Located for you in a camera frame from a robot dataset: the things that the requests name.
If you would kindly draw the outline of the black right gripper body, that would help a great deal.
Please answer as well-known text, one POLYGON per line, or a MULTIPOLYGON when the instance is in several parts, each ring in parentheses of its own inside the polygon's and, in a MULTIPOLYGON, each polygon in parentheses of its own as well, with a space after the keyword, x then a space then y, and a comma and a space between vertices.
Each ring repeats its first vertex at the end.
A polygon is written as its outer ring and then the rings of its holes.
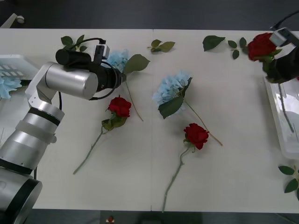
POLYGON ((299 76, 299 48, 274 61, 274 83, 281 84, 299 76))

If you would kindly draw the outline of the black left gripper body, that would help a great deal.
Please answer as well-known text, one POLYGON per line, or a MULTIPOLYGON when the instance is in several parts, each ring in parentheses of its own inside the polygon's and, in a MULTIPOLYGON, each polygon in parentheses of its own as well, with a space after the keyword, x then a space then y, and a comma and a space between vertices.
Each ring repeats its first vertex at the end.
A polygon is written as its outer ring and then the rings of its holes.
POLYGON ((106 89, 116 89, 120 86, 118 69, 105 68, 107 75, 106 89))

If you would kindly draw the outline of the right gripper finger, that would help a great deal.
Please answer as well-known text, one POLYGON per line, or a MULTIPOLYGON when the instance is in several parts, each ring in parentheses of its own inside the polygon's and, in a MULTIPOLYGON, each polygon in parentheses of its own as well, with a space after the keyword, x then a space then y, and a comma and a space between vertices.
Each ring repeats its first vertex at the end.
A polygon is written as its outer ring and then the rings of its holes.
POLYGON ((263 71, 267 74, 267 75, 272 75, 273 73, 273 64, 272 62, 263 62, 263 71))
POLYGON ((280 74, 277 72, 277 70, 269 70, 267 72, 266 79, 269 83, 272 84, 279 84, 280 83, 280 74))

